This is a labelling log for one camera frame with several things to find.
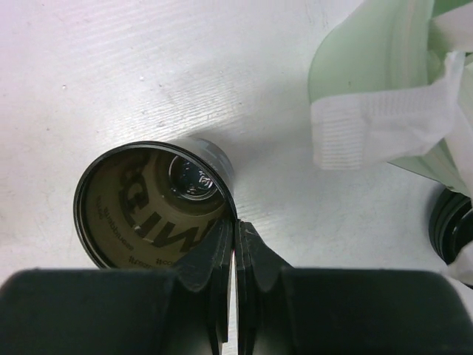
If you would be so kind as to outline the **black paper coffee cup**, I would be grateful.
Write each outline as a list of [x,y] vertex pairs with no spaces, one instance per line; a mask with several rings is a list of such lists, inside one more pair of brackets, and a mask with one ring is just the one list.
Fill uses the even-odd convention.
[[234,168],[203,138],[128,143],[95,159],[78,181],[78,238],[99,268],[166,268],[236,215]]

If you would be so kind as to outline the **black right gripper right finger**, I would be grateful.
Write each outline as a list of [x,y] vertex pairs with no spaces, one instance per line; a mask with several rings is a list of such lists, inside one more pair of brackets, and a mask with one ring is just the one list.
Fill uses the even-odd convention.
[[428,271],[295,268],[234,232],[240,354],[470,354],[472,320]]

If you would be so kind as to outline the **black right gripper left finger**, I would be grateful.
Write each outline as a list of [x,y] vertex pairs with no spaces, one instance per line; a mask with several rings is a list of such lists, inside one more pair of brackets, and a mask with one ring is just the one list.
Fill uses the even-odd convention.
[[170,268],[30,269],[1,287],[3,354],[220,354],[234,225]]

